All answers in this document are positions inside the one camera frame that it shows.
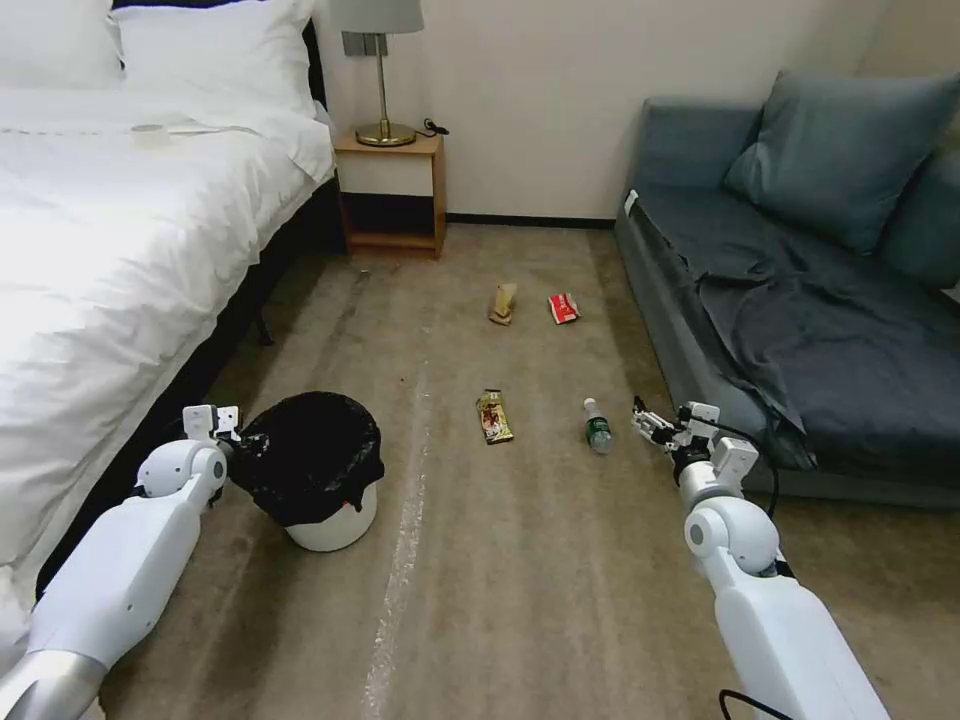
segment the gray pillow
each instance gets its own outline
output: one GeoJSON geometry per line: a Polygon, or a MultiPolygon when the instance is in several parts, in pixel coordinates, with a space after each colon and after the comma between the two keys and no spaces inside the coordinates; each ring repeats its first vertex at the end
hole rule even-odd
{"type": "Polygon", "coordinates": [[[960,74],[855,78],[783,71],[757,142],[724,185],[857,253],[877,245],[960,102],[960,74]]]}
{"type": "Polygon", "coordinates": [[[960,152],[924,166],[903,194],[877,255],[929,288],[960,281],[960,152]]]}

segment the green bottle label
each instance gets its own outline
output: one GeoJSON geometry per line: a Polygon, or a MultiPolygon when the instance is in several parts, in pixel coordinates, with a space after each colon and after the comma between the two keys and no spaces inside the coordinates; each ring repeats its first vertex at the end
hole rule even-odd
{"type": "Polygon", "coordinates": [[[587,420],[587,442],[598,432],[610,432],[610,423],[606,418],[590,418],[587,420]]]}

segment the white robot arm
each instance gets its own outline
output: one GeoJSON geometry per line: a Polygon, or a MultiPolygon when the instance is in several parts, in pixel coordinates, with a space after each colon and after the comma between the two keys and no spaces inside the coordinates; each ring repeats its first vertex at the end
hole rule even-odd
{"type": "Polygon", "coordinates": [[[633,424],[673,457],[684,537],[716,594],[717,625],[746,696],[767,707],[757,717],[889,720],[827,608],[788,574],[773,521],[743,498],[757,450],[732,438],[713,446],[719,416],[689,403],[674,424],[638,398],[633,424]]]}
{"type": "Polygon", "coordinates": [[[154,450],[135,496],[105,512],[33,610],[27,653],[0,681],[3,720],[75,720],[107,671],[153,629],[200,536],[200,515],[227,479],[213,430],[236,408],[186,408],[189,439],[154,450]]]}

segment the plastic bottle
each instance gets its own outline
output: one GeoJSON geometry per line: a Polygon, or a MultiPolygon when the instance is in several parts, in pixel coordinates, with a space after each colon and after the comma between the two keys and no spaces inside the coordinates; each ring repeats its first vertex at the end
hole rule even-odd
{"type": "Polygon", "coordinates": [[[587,398],[583,401],[583,410],[587,419],[587,444],[599,455],[606,455],[613,446],[613,434],[610,423],[600,414],[597,401],[587,398]]]}

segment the brass lamp base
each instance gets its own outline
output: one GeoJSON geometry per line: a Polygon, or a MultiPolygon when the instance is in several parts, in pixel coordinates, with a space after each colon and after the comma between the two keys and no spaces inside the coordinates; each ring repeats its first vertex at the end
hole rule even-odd
{"type": "Polygon", "coordinates": [[[417,131],[399,123],[374,123],[357,128],[357,142],[374,147],[397,147],[409,145],[417,139],[417,131]]]}

